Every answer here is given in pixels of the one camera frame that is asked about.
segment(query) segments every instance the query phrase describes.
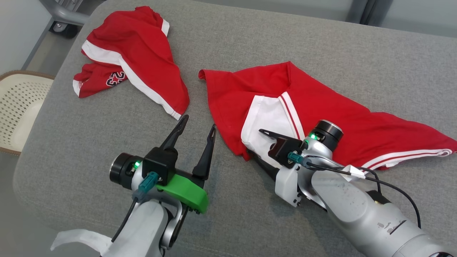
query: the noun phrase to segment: cylindrical black motor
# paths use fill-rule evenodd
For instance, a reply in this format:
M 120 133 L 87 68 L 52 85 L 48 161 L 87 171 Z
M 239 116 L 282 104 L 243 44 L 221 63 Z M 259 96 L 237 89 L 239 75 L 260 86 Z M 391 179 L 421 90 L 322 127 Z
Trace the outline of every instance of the cylindrical black motor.
M 343 131 L 330 121 L 320 120 L 309 133 L 309 137 L 321 142 L 333 152 L 343 137 Z
M 133 173 L 139 164 L 143 161 L 140 156 L 133 156 L 127 153 L 121 153 L 111 164 L 110 180 L 122 185 L 122 187 L 132 190 Z

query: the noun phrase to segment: folded cloth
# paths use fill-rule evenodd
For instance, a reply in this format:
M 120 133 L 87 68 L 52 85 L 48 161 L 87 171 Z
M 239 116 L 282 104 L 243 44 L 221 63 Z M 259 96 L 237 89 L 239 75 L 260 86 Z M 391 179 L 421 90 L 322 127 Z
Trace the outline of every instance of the folded cloth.
M 245 160 L 246 149 L 274 167 L 268 156 L 273 140 L 266 129 L 303 140 L 317 122 L 328 120 L 344 136 L 333 160 L 346 166 L 376 169 L 423 156 L 447 156 L 457 141 L 434 128 L 385 112 L 370 112 L 315 80 L 291 62 L 237 72 L 201 70 L 208 105 L 227 146 Z
M 87 97 L 130 82 L 179 119 L 189 105 L 187 88 L 173 61 L 167 34 L 170 25 L 147 6 L 116 11 L 94 29 L 82 46 L 93 64 L 74 76 L 78 97 Z

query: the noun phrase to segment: beige basket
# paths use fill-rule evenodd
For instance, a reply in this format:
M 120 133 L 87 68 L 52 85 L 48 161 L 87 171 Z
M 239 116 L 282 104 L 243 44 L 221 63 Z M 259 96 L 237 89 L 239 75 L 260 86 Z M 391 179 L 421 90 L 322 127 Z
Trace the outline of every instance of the beige basket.
M 16 70 L 0 76 L 0 151 L 19 155 L 54 77 Z

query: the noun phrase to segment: gray fabric surface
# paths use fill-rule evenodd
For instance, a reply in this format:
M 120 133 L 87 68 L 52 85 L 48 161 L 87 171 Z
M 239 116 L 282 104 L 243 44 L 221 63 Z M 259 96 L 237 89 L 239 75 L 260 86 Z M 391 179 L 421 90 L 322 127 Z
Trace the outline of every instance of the gray fabric surface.
M 188 0 L 110 0 L 98 7 L 60 69 L 19 159 L 14 189 L 21 204 L 57 230 L 112 236 L 130 191 L 109 181 L 121 152 L 144 155 L 176 121 L 130 82 L 78 99 L 72 78 L 89 60 L 85 37 L 116 10 L 149 5 L 171 25 L 169 42 L 190 95 L 190 120 L 176 148 L 190 171 L 213 120 L 200 69 L 236 71 L 291 60 L 337 92 L 367 106 L 435 127 L 457 139 L 457 40 Z M 427 140 L 427 135 L 418 140 Z M 457 244 L 457 156 L 407 161 L 380 178 L 408 192 L 423 229 Z M 208 212 L 187 216 L 168 256 L 360 256 L 309 202 L 293 208 L 253 161 L 235 157 L 217 137 L 205 185 Z M 401 194 L 384 194 L 415 220 Z

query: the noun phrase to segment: green bracket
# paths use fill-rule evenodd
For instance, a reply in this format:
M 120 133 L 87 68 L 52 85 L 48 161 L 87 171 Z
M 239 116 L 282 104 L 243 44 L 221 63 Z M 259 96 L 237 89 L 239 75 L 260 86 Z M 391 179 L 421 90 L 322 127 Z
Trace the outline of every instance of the green bracket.
M 183 176 L 175 174 L 168 185 L 157 184 L 156 187 L 200 213 L 205 213 L 208 208 L 209 200 L 206 191 Z

